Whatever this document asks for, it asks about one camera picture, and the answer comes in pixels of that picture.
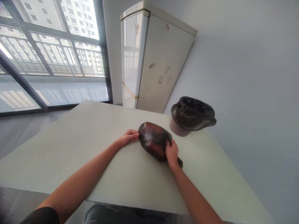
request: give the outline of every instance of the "hand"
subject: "hand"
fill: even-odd
[[[139,133],[136,130],[129,129],[119,139],[115,141],[119,148],[125,147],[130,142],[135,142],[139,138]]]
[[[171,146],[169,141],[166,141],[166,158],[170,169],[179,167],[178,164],[178,146],[174,140],[171,140]]]

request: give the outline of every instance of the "black plastic bag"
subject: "black plastic bag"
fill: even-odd
[[[198,131],[216,124],[213,108],[194,98],[183,96],[171,107],[172,119],[184,130]]]
[[[138,132],[141,146],[158,161],[167,161],[166,142],[169,141],[171,146],[172,135],[161,126],[151,122],[142,123]],[[181,168],[183,167],[183,161],[179,157],[178,164]]]

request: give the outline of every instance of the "black garbage bag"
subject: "black garbage bag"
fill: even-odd
[[[171,107],[172,119],[184,130],[198,131],[216,124],[213,108],[194,98],[183,96]]]

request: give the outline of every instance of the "refrigerator handle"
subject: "refrigerator handle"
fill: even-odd
[[[124,87],[127,89],[127,91],[129,91],[129,93],[132,95],[132,97],[135,98],[135,100],[139,98],[139,96],[134,95],[134,94],[129,90],[129,88],[126,86],[126,84],[124,83],[124,81],[122,81],[122,84],[123,84]]]

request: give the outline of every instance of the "white table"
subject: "white table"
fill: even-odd
[[[223,220],[272,223],[208,128],[179,137],[170,131],[170,120],[164,114],[86,100],[0,160],[0,186],[50,194],[127,129],[150,121],[173,135],[184,172]],[[168,165],[138,141],[115,155],[88,200],[188,214]]]

